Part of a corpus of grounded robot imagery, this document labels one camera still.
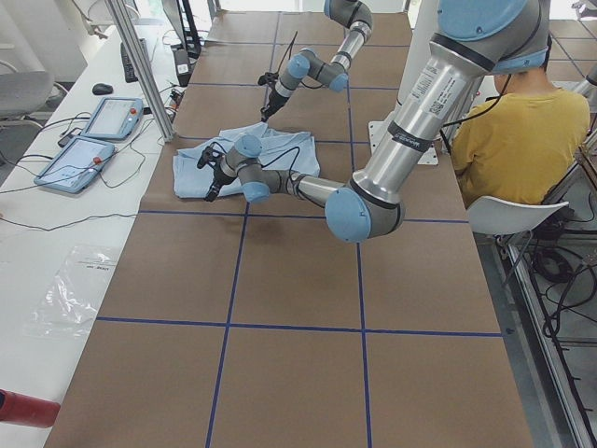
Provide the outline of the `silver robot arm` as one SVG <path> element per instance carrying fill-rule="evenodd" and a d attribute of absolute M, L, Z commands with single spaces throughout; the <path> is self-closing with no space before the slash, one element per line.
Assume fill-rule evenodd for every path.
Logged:
<path fill-rule="evenodd" d="M 349 81 L 348 71 L 356 53 L 369 41 L 373 31 L 373 17 L 369 7 L 361 1 L 326 1 L 325 16 L 340 25 L 342 42 L 330 61 L 322 60 L 311 48 L 292 54 L 292 44 L 275 71 L 260 76 L 257 84 L 270 88 L 267 103 L 260 109 L 263 122 L 284 107 L 306 78 L 334 92 L 344 90 Z"/>
<path fill-rule="evenodd" d="M 388 234 L 402 222 L 401 186 L 431 147 L 473 80 L 539 66 L 547 51 L 546 1 L 440 1 L 430 55 L 410 93 L 389 117 L 367 165 L 338 183 L 291 169 L 268 170 L 261 144 L 243 136 L 221 154 L 203 155 L 213 180 L 206 200 L 239 182 L 249 203 L 285 193 L 323 207 L 331 232 L 360 243 Z"/>

